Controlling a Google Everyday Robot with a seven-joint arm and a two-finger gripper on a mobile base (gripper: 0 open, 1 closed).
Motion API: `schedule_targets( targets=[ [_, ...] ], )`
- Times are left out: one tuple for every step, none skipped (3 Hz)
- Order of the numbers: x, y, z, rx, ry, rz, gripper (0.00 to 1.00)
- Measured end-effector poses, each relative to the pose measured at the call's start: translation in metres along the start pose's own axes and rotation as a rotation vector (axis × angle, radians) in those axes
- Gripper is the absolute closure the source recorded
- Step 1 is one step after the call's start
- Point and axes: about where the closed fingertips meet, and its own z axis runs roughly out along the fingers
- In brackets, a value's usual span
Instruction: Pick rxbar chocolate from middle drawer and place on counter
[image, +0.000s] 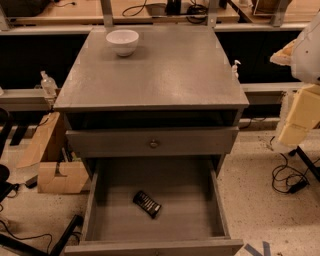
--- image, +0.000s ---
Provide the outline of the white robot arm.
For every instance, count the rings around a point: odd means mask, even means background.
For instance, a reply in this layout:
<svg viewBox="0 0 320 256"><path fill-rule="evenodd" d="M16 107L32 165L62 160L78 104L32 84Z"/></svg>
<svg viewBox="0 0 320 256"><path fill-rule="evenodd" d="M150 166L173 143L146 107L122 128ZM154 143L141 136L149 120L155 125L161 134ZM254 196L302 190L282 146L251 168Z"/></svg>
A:
<svg viewBox="0 0 320 256"><path fill-rule="evenodd" d="M320 123L320 13L270 61L289 66L292 76L304 83L293 95L290 110L281 110L277 127L278 145L294 148Z"/></svg>

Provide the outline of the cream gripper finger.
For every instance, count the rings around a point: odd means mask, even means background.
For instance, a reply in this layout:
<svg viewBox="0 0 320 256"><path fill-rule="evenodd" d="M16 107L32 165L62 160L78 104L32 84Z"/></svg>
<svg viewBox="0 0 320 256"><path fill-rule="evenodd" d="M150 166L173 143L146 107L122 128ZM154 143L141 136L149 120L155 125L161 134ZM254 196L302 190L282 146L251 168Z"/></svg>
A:
<svg viewBox="0 0 320 256"><path fill-rule="evenodd" d="M278 142L283 146L296 147L319 123L320 86L305 84L293 95L291 108L280 128Z"/></svg>
<svg viewBox="0 0 320 256"><path fill-rule="evenodd" d="M293 47L296 40L292 40L290 43L286 44L282 49L275 52L271 57L270 61L274 64L281 66L290 66L291 65L291 55Z"/></svg>

